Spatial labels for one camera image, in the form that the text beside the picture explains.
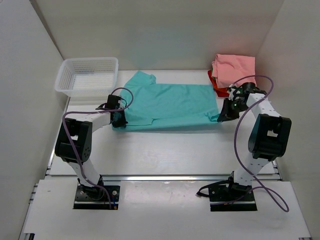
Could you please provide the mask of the teal t shirt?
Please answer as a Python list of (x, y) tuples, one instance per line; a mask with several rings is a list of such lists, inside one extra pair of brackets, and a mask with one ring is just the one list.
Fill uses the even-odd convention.
[(127, 101), (122, 132), (144, 132), (217, 123), (219, 108), (211, 85), (157, 83), (153, 74), (137, 71), (120, 96)]

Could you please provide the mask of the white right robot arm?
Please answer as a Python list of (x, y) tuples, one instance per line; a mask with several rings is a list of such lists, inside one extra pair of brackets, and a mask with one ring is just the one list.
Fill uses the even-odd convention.
[(247, 159), (240, 168), (233, 171), (230, 184), (224, 187), (224, 195), (229, 200), (236, 200), (252, 187), (254, 177), (271, 161), (285, 154), (292, 121), (281, 116), (266, 97), (252, 82), (240, 87), (231, 85), (227, 88), (228, 97), (223, 100), (218, 122), (244, 118), (240, 113), (252, 112), (255, 123), (248, 139)]

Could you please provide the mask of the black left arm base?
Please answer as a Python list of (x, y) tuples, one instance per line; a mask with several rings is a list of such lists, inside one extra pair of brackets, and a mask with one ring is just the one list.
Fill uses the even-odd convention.
[(106, 192), (98, 187), (77, 185), (73, 209), (75, 210), (111, 210), (119, 209), (120, 185), (108, 185), (100, 181)]

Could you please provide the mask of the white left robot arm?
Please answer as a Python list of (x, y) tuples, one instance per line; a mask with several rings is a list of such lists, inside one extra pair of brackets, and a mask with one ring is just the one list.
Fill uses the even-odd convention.
[(92, 135), (111, 123), (115, 123), (117, 127), (127, 124), (125, 110), (133, 103), (134, 97), (121, 106), (123, 100), (121, 96), (110, 94), (107, 102), (94, 111), (68, 111), (62, 116), (55, 155), (73, 168), (79, 185), (93, 199), (101, 198), (106, 189), (101, 175), (90, 160)]

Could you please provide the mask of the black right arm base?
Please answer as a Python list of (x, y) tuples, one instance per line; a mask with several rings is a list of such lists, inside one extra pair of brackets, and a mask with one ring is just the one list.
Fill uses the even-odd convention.
[(227, 180), (202, 186), (196, 195), (209, 199), (211, 212), (255, 212), (258, 210), (252, 186), (235, 183), (232, 176)]

